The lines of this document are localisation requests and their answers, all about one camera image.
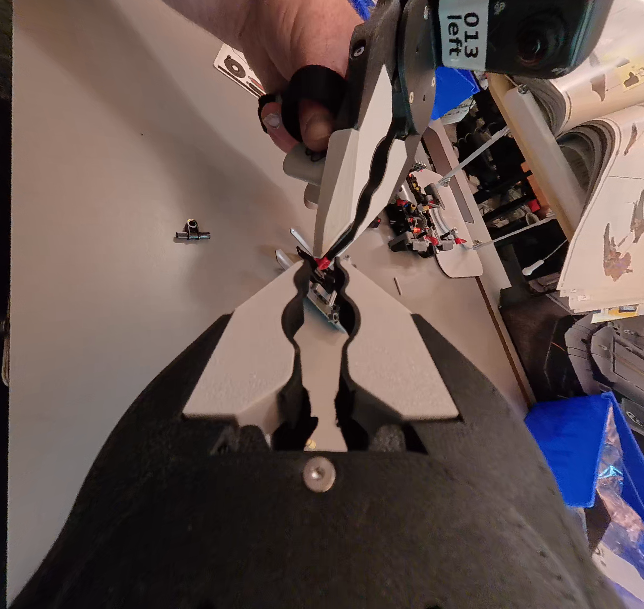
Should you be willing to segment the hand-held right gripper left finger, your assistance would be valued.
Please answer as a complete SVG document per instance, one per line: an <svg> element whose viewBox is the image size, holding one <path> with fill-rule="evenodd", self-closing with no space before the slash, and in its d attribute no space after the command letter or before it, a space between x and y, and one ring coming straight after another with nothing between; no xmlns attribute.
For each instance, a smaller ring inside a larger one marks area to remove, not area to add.
<svg viewBox="0 0 644 609"><path fill-rule="evenodd" d="M184 417L256 426L276 449L309 439L309 393L295 336L304 324L309 263L282 272L230 315L183 408Z"/></svg>

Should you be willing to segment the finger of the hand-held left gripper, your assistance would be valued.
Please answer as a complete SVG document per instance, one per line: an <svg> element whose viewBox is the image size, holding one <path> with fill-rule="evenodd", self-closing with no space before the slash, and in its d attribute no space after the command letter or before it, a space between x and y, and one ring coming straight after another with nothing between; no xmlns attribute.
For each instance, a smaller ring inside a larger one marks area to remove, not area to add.
<svg viewBox="0 0 644 609"><path fill-rule="evenodd" d="M372 223L398 178L392 87L377 76L362 122L335 131L328 145L314 230L313 256L339 256Z"/></svg>
<svg viewBox="0 0 644 609"><path fill-rule="evenodd" d="M368 182L359 196L356 217L351 227L334 244L333 257L340 256L390 202L414 165L420 140L419 134L410 134L401 140L389 133L378 145Z"/></svg>

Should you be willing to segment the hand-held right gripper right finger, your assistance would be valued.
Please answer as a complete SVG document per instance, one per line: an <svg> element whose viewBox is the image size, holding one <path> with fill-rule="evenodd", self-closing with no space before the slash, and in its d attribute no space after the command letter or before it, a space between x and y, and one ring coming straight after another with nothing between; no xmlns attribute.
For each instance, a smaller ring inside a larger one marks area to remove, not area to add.
<svg viewBox="0 0 644 609"><path fill-rule="evenodd" d="M344 436L457 420L459 410L423 340L419 317L349 261L335 260L335 278L348 334L335 398Z"/></svg>

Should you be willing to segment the grey winged brick assembly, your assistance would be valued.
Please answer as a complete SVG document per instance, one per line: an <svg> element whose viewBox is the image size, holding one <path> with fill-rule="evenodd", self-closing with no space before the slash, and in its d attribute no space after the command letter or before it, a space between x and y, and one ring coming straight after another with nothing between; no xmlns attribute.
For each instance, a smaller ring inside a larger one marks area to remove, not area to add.
<svg viewBox="0 0 644 609"><path fill-rule="evenodd" d="M305 238L294 227L289 229L289 233L295 239L297 256L287 254L282 249L275 251L276 261L281 270L290 269L296 260L308 259L313 257L310 245ZM327 258L313 258L316 268L312 271L312 277L309 279L309 289L307 298L310 303L320 312L320 314L336 330L346 333L346 329L341 323L341 299L339 297L338 283L335 277L334 261Z"/></svg>

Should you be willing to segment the person's left hand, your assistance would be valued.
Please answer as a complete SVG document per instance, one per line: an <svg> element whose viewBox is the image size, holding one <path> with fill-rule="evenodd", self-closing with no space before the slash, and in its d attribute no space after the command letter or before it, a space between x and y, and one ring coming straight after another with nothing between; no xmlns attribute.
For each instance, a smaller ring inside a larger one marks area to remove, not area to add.
<svg viewBox="0 0 644 609"><path fill-rule="evenodd" d="M275 96L306 66L345 77L361 18L347 0L160 0L242 52L263 90Z"/></svg>

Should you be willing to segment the toy brick car chassis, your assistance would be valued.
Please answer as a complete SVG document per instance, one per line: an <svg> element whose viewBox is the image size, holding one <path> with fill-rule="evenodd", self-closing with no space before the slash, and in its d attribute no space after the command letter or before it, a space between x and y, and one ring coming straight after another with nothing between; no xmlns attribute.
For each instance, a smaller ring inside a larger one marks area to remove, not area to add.
<svg viewBox="0 0 644 609"><path fill-rule="evenodd" d="M420 258L431 258L467 245L458 229L447 225L446 203L438 185L432 182L434 176L426 164L414 163L384 208L393 233L388 242L392 252L413 252Z"/></svg>

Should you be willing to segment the white and wood book stand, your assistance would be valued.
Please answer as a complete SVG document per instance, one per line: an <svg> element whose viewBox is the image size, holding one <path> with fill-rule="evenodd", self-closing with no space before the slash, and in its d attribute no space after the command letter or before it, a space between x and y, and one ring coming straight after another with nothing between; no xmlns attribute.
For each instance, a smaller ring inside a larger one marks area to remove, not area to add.
<svg viewBox="0 0 644 609"><path fill-rule="evenodd" d="M419 153L430 163L422 185L435 186L444 207L431 211L439 234L455 242L435 259L449 278L500 273L496 246L538 232L550 222L564 241L573 238L584 194L545 119L533 82L489 76L489 89L471 99L450 140L441 120L430 122Z"/></svg>

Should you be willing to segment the black tee connector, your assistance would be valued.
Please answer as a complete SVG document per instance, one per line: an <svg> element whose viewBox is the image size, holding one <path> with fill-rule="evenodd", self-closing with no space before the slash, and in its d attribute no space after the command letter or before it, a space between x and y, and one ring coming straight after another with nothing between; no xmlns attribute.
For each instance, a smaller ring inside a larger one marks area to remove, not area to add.
<svg viewBox="0 0 644 609"><path fill-rule="evenodd" d="M210 232L202 231L196 219L187 219L183 229L175 232L174 239L178 242L199 242L210 240Z"/></svg>

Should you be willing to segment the sticker sheet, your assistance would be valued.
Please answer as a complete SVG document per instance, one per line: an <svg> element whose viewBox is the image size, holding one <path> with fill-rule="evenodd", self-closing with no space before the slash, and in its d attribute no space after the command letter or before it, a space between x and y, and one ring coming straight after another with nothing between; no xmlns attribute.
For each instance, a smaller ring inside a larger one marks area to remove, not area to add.
<svg viewBox="0 0 644 609"><path fill-rule="evenodd" d="M262 83L239 50L222 43L213 61L213 68L256 98L265 95Z"/></svg>

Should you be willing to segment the dark printed cardboard box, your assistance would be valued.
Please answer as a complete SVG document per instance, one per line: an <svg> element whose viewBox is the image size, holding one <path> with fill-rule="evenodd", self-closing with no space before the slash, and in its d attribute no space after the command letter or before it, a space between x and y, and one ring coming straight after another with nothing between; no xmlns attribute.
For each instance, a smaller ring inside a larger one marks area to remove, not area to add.
<svg viewBox="0 0 644 609"><path fill-rule="evenodd" d="M592 322L552 295L503 289L500 313L537 402L612 392L643 416L643 316Z"/></svg>

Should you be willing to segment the open instruction booklet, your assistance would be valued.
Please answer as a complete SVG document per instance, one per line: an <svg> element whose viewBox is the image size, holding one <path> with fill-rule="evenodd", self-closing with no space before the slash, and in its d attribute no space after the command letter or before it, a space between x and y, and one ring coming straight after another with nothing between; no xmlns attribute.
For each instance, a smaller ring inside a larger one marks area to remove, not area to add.
<svg viewBox="0 0 644 609"><path fill-rule="evenodd" d="M643 0L614 0L588 61L555 82L556 140L585 194L558 291L575 313L643 312Z"/></svg>

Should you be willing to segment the pile of clear plastic bags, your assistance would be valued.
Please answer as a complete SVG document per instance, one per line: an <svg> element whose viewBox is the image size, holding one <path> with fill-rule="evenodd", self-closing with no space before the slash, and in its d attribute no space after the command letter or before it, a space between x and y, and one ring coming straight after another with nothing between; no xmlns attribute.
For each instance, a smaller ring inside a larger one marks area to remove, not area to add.
<svg viewBox="0 0 644 609"><path fill-rule="evenodd" d="M593 559L625 605L643 607L643 511L632 492L614 409L609 407L596 482L596 500L608 513L608 525Z"/></svg>

